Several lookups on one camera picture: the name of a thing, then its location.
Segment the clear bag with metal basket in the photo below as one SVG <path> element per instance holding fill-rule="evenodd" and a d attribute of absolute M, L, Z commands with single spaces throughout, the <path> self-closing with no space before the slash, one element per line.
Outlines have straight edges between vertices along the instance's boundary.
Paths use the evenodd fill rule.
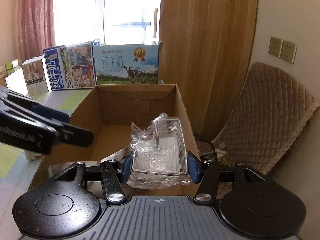
<path fill-rule="evenodd" d="M 187 148 L 181 121 L 161 113 L 146 129 L 131 124 L 133 152 L 127 184 L 134 189 L 166 189 L 189 185 Z"/>

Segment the brown cardboard box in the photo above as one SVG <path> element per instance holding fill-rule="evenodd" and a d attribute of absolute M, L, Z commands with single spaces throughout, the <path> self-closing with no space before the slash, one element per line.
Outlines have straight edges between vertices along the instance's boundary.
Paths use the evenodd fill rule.
<path fill-rule="evenodd" d="M 31 187 L 48 178 L 48 167 L 76 161 L 100 161 L 129 145 L 131 125 L 142 129 L 161 113 L 181 121 L 187 150 L 198 155 L 195 138 L 177 85 L 99 85 L 71 114 L 70 123 L 89 129 L 94 141 L 89 147 L 59 143 L 43 158 Z"/>

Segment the white product photo box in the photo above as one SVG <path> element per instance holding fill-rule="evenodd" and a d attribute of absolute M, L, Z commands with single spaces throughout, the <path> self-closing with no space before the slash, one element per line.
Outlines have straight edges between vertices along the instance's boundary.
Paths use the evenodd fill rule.
<path fill-rule="evenodd" d="M 22 69 L 30 97 L 50 91 L 48 73 L 43 55 L 24 61 Z"/>

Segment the blue milk carton box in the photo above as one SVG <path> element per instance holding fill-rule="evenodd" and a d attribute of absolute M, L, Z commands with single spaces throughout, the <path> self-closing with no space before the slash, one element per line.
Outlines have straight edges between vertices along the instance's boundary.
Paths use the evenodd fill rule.
<path fill-rule="evenodd" d="M 52 90 L 88 89 L 96 86 L 93 63 L 93 40 L 70 46 L 43 50 L 49 84 Z"/>

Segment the cow picture milk box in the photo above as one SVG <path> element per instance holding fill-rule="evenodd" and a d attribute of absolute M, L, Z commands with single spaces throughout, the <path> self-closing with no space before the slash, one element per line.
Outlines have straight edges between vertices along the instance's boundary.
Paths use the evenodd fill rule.
<path fill-rule="evenodd" d="M 158 44 L 95 45 L 97 84 L 157 83 L 158 56 Z"/>

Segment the pink curtain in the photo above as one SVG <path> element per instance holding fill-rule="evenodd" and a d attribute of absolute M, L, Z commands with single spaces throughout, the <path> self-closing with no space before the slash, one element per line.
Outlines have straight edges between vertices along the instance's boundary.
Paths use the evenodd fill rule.
<path fill-rule="evenodd" d="M 40 56 L 55 46 L 54 0 L 18 0 L 17 27 L 21 59 Z"/>

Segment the double wall socket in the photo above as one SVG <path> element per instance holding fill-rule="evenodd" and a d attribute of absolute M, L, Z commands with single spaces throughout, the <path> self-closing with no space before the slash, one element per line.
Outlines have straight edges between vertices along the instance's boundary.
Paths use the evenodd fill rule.
<path fill-rule="evenodd" d="M 279 57 L 282 60 L 294 64 L 297 52 L 297 45 L 293 42 L 282 40 L 276 37 L 270 38 L 268 53 Z"/>

